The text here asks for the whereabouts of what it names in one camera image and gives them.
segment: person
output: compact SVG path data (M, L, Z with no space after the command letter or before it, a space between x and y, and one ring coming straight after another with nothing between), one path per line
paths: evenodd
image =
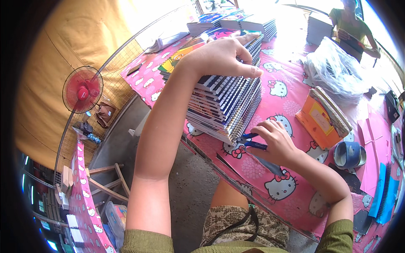
M240 31L211 41L183 56L153 106L136 153L121 253L174 252L168 180L195 84L204 75L263 75L251 65L252 56L243 46L258 34L239 35ZM352 252L353 206L346 182L333 169L297 149L279 122L263 121L251 132L272 148L248 148L247 152L296 171L330 204L317 251ZM288 236L289 228L279 219L257 206L249 207L244 195L220 180L203 226L201 247L193 252L286 252Z
M377 47L370 28L366 23L356 16L357 0L342 0L343 9L333 8L329 14L329 18L332 20L333 28L337 31L333 31L336 41L340 42L340 39L348 40L350 35L355 37L358 41L364 44L365 37L370 42L371 48L364 47L364 52L374 58L380 58L381 53Z

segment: black phone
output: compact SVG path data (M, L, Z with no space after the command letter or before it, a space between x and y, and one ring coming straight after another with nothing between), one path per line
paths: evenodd
M140 63L140 64L136 65L135 67L133 67L132 69L130 69L130 70L128 71L127 76L129 76L129 75L132 74L133 72L139 70L139 69L141 68L141 66L142 66L142 63Z

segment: plastic storage box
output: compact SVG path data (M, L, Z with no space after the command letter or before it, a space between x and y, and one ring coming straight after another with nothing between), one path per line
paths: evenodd
M116 205L109 201L105 208L105 214L108 219L108 225L111 228L111 232L115 236L115 243L117 250L119 250L124 244L124 230L126 222L127 207L125 205Z

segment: plastic bag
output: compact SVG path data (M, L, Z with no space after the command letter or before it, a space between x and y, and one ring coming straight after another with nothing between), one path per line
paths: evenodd
M371 88L364 81L359 62L328 37L324 37L315 52L307 55L304 68L313 84L323 88L338 105L358 104L363 93Z

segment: table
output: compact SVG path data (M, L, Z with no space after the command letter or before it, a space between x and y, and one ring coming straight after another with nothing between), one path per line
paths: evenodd
M69 213L76 216L80 234L88 253L115 253L105 233L101 217L96 213L84 165L84 143L77 139L72 155L73 188L69 198Z
M286 30L284 33L278 32L277 37L270 42L262 43L260 68L265 72L262 76L262 101L246 133L265 119L282 121L299 149L330 166L346 180L352 192L356 220L353 251L365 253L378 245L388 228L388 223L381 225L373 220L369 227L363 227L369 221L367 215L373 198L360 190L361 181L356 175L359 168L338 169L333 162L334 148L329 151L321 150L294 117L313 86L303 70L303 59L306 54L317 48L316 45L306 43L305 27L300 28L299 23L295 26L293 37L289 36L292 32L288 29L288 32L285 32ZM161 52L142 54L121 72L124 80L147 105L153 107L164 87L162 76L157 70L158 66L190 39L190 36L186 36ZM139 71L126 76L128 70L139 63L143 63ZM365 117L368 104L372 104L374 110L388 120L383 99L373 96L370 102L364 97L359 105L343 110L354 126L354 130L345 140L360 141L357 120ZM193 128L187 121L184 123L182 139L201 155L220 177L245 194L253 203L275 214L294 230L319 242L325 228L328 208L319 193L304 178L284 167L282 169L287 172L286 176L275 176L255 157L245 153L241 145L232 147ZM256 137L255 141L264 143L260 137ZM395 163L393 168L392 177L395 180L402 180L403 174L398 164Z

